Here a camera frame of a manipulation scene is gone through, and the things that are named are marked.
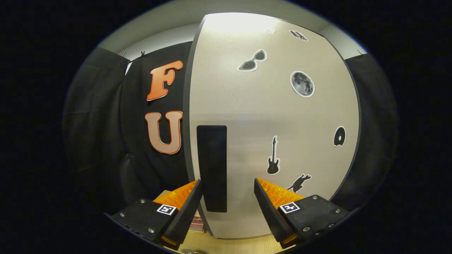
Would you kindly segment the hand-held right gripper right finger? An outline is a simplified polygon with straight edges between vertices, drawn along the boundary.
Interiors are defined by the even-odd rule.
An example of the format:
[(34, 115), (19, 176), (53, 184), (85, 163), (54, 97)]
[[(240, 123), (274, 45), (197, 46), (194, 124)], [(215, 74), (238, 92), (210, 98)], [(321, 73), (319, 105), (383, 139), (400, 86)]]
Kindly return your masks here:
[(303, 197), (260, 178), (254, 180), (254, 194), (272, 235), (283, 249), (310, 244), (350, 214), (320, 195)]

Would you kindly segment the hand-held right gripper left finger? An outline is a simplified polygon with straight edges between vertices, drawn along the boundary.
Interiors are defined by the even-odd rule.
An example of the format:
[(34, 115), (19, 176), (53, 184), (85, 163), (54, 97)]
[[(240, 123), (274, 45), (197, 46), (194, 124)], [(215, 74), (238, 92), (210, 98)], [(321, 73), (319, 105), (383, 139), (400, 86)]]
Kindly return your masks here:
[(146, 243), (178, 250), (202, 198), (195, 180), (154, 200), (140, 198), (111, 216), (111, 221)]

